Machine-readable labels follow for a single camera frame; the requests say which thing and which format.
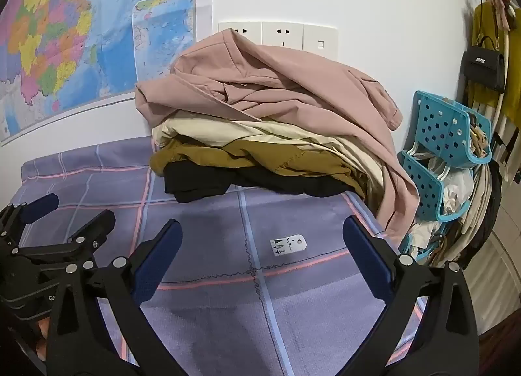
label tag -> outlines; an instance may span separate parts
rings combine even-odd
[[[272,239],[269,242],[272,245],[273,254],[275,256],[296,253],[307,248],[306,240],[302,235],[292,235],[280,239]]]

checkered bedding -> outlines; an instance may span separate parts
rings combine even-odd
[[[183,245],[142,309],[191,376],[335,375],[381,313],[342,240],[355,214],[375,236],[381,227],[351,192],[330,198],[280,195],[231,186],[225,195],[179,204],[164,192],[148,160],[150,137],[62,152],[25,163],[14,204],[54,192],[58,210],[28,226],[22,246],[67,242],[104,209],[116,227],[95,254],[99,266],[129,255],[170,218]],[[270,240],[300,234],[308,248],[274,256]],[[135,363],[108,302],[110,335]],[[418,327],[411,316],[393,360],[403,357]]]

world map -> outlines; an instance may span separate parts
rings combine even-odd
[[[0,13],[0,141],[160,76],[193,43],[194,0],[9,0]]]

pink coat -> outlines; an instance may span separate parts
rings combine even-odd
[[[395,240],[409,229],[418,191],[399,164],[391,130],[402,115],[368,75],[309,52],[256,45],[228,29],[183,52],[170,75],[136,85],[136,108],[157,126],[182,109],[234,121],[270,118],[321,135],[354,136],[381,159],[377,219]]]

bag strap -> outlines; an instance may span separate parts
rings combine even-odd
[[[487,39],[490,39],[490,42],[491,42],[492,44],[494,44],[494,39],[492,39],[491,37],[485,35],[484,37],[481,38],[481,41],[479,41],[478,46],[479,46],[479,47],[483,46],[483,43],[484,43]]]
[[[488,38],[492,41],[492,38],[490,38],[489,36],[486,36],[483,39],[481,39],[481,23],[483,22],[483,0],[480,0],[480,1],[481,1],[481,5],[480,5],[480,17],[479,17],[479,32],[478,32],[478,38],[477,38],[477,42],[479,42],[479,46],[481,46],[483,44],[483,39]],[[498,22],[496,20],[496,11],[494,10],[494,5],[492,5],[492,19],[494,20],[494,29],[496,31],[496,45],[495,45],[494,49],[496,51],[498,51],[499,50],[499,33],[498,33]]]

